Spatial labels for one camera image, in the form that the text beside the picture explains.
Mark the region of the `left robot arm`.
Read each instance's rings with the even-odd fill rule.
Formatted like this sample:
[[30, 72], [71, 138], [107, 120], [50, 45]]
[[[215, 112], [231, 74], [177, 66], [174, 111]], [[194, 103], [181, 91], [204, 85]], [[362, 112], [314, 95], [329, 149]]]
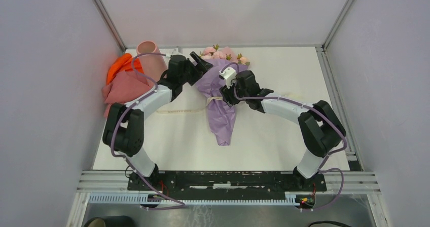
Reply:
[[113, 157], [123, 158], [140, 176], [140, 184], [147, 190], [159, 185], [157, 169], [143, 147], [145, 120], [162, 106], [174, 101], [183, 91], [184, 84], [194, 85], [214, 65], [195, 52], [187, 58], [181, 54], [168, 55], [168, 68], [156, 81], [139, 72], [138, 75], [154, 83], [154, 87], [137, 99], [125, 104], [114, 103], [109, 111], [102, 142], [110, 147]]

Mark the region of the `cream printed ribbon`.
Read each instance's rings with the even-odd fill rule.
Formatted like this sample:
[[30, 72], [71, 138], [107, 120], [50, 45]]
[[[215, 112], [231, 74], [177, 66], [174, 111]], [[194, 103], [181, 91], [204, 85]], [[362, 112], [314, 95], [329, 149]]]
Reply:
[[[272, 97], [275, 97], [275, 99], [279, 99], [280, 100], [280, 97], [283, 97], [284, 95], [274, 95], [274, 96], [272, 96]], [[197, 112], [201, 112], [201, 111], [205, 111], [206, 110], [206, 108], [208, 107], [208, 105], [211, 103], [211, 101], [213, 101], [213, 100], [222, 100], [222, 97], [220, 97], [220, 96], [215, 96], [215, 97], [209, 97], [209, 98], [207, 98], [207, 100], [206, 100], [206, 105], [204, 106], [204, 107], [202, 107], [202, 108], [198, 108], [198, 109], [177, 109], [177, 110], [161, 110], [161, 109], [159, 109], [159, 110], [157, 110], [156, 111], [156, 113], [159, 113], [159, 114], [189, 114], [189, 113], [197, 113]], [[303, 106], [300, 106], [300, 105], [298, 105], [299, 106], [299, 108], [301, 109], [301, 110], [305, 110], [305, 108], [303, 107]]]

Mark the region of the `purple paper flower bouquet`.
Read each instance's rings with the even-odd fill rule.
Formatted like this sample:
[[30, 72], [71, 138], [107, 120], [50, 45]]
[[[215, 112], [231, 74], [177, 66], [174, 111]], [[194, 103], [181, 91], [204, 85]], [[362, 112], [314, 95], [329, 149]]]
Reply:
[[206, 47], [200, 57], [213, 67], [194, 84], [196, 89], [207, 98], [206, 115], [210, 131], [215, 135], [219, 146], [231, 143], [236, 120], [236, 110], [222, 100], [220, 88], [225, 85], [219, 72], [226, 66], [236, 71], [244, 71], [249, 67], [249, 60], [242, 54], [235, 54], [229, 47], [218, 45]]

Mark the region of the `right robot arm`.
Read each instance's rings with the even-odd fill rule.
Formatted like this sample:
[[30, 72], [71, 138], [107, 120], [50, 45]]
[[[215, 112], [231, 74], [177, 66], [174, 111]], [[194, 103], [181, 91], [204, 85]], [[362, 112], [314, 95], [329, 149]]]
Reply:
[[326, 101], [308, 104], [263, 89], [250, 70], [236, 72], [233, 68], [224, 68], [219, 77], [225, 82], [220, 93], [230, 107], [245, 102], [252, 110], [281, 117], [299, 126], [306, 151], [294, 169], [293, 185], [296, 189], [305, 191], [311, 187], [313, 176], [328, 157], [336, 153], [335, 147], [340, 143], [347, 147], [346, 131]]

